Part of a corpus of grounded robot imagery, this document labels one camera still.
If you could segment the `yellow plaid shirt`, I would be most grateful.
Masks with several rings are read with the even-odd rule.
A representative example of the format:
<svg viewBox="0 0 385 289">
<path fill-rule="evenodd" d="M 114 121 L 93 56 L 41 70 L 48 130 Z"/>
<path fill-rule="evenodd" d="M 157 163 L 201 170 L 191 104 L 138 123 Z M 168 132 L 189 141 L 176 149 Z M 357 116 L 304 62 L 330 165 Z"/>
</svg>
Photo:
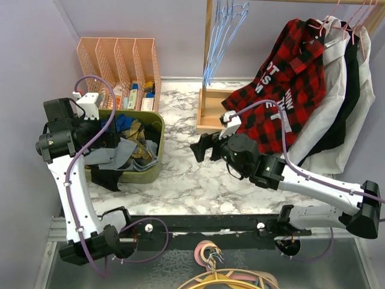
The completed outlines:
<svg viewBox="0 0 385 289">
<path fill-rule="evenodd" d="M 134 119 L 130 128 L 122 131 L 120 134 L 125 139 L 132 141 L 137 145 L 126 163 L 120 168 L 128 169 L 133 162 L 139 166 L 146 166 L 150 164 L 153 159 L 153 155 L 147 147 L 143 124 L 138 119 Z"/>
</svg>

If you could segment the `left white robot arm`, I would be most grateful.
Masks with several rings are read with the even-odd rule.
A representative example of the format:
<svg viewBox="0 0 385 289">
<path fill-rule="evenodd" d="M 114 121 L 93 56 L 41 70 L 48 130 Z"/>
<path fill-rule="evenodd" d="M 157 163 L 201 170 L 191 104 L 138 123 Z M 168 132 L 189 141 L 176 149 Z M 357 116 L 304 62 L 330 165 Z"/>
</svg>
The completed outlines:
<svg viewBox="0 0 385 289">
<path fill-rule="evenodd" d="M 127 258 L 133 249 L 120 241 L 133 229 L 127 209 L 118 207 L 98 216 L 85 175 L 81 149 L 100 131 L 100 120 L 89 119 L 79 102 L 74 113 L 74 103 L 70 98 L 44 102 L 47 122 L 35 144 L 55 180 L 66 221 L 67 244 L 59 250 L 60 258 L 78 266 L 112 254 Z"/>
</svg>

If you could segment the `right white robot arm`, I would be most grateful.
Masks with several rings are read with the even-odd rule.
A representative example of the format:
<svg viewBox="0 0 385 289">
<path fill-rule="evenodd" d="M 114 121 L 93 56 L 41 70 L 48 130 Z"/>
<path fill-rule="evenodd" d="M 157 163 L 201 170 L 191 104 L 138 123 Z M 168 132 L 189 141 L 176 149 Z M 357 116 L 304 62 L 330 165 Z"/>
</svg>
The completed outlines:
<svg viewBox="0 0 385 289">
<path fill-rule="evenodd" d="M 380 189 L 377 183 L 353 184 L 330 179 L 262 154 L 256 141 L 244 134 L 220 138 L 202 134 L 190 146 L 197 162 L 211 149 L 211 161 L 224 160 L 229 170 L 260 188 L 290 191 L 323 202 L 318 207 L 282 207 L 276 228 L 282 235 L 311 228 L 341 228 L 365 239 L 376 239 L 380 224 Z"/>
</svg>

